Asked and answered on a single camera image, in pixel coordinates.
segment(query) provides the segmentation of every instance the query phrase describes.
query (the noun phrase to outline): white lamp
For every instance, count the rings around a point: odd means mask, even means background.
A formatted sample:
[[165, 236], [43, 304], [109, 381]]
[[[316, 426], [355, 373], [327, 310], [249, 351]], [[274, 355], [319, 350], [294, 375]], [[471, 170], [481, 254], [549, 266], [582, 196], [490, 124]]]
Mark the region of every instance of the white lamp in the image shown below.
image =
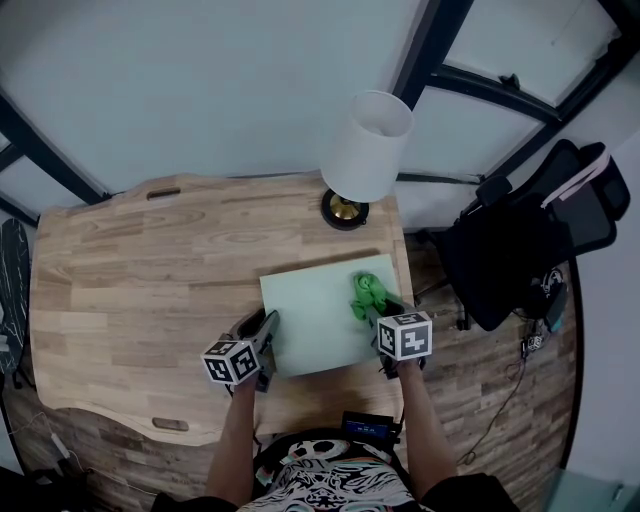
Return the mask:
[[413, 113], [401, 100], [381, 91], [357, 94], [331, 153], [321, 167], [331, 190], [322, 199], [322, 216], [337, 229], [366, 223], [369, 205], [386, 196], [400, 169], [413, 128]]

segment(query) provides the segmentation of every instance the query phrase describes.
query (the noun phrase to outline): gold lamp base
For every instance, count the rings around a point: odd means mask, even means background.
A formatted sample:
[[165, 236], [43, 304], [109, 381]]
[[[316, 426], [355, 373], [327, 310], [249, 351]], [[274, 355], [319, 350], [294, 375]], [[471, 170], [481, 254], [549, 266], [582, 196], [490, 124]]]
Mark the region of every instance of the gold lamp base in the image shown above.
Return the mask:
[[331, 227], [351, 231], [367, 223], [369, 204], [350, 201], [329, 189], [322, 197], [320, 211]]

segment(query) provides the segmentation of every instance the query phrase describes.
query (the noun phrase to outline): graphic t-shirt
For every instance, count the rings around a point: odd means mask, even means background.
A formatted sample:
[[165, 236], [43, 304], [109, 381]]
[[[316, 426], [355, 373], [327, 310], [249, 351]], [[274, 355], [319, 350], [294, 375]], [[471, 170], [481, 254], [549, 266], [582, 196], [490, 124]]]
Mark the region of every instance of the graphic t-shirt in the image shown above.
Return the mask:
[[417, 502], [393, 451], [362, 440], [290, 436], [256, 457], [254, 469], [254, 499], [239, 509], [219, 498], [179, 503], [161, 494], [152, 512], [517, 510], [497, 479], [486, 475], [449, 478]]

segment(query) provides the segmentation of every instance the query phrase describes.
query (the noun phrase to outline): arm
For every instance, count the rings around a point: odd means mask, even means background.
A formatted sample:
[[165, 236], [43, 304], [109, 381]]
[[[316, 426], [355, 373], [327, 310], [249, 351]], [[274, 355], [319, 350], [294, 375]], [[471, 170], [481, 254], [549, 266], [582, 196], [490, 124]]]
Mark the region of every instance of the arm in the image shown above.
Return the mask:
[[256, 378], [236, 386], [222, 436], [211, 462], [205, 494], [237, 507], [251, 501], [253, 491], [253, 405]]
[[414, 496], [421, 499], [438, 482], [458, 472], [416, 360], [399, 363], [398, 375], [404, 397], [409, 476]]

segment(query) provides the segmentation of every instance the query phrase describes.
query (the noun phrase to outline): wooden floor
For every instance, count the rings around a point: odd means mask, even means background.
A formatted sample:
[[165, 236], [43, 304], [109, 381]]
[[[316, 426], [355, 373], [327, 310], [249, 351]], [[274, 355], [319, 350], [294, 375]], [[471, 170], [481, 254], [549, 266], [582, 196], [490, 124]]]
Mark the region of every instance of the wooden floor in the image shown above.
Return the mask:
[[[414, 289], [442, 278], [437, 255], [407, 239]], [[568, 269], [565, 279], [568, 280]], [[575, 381], [575, 316], [572, 294], [565, 325], [546, 346], [527, 361], [517, 394], [497, 418], [489, 436], [475, 450], [477, 458], [461, 474], [486, 472], [500, 479], [522, 510], [541, 510], [550, 478], [557, 467], [568, 431]], [[455, 328], [459, 305], [450, 287], [429, 295], [423, 309], [434, 320], [433, 355], [425, 367], [425, 383], [458, 457], [486, 431], [491, 419], [513, 390], [510, 380], [517, 367], [525, 322], [511, 315], [497, 330], [487, 333]], [[24, 367], [31, 372], [30, 358]], [[13, 389], [7, 382], [4, 400], [12, 428], [26, 425], [45, 411], [51, 429], [79, 457], [81, 464], [100, 473], [89, 476], [97, 508], [149, 510], [153, 496], [164, 491], [177, 498], [202, 493], [215, 445], [178, 446], [151, 441], [127, 427], [93, 413], [43, 407], [34, 391]], [[53, 467], [59, 458], [40, 416], [15, 434], [29, 470]], [[406, 462], [406, 445], [398, 448]], [[104, 474], [117, 481], [110, 480]]]

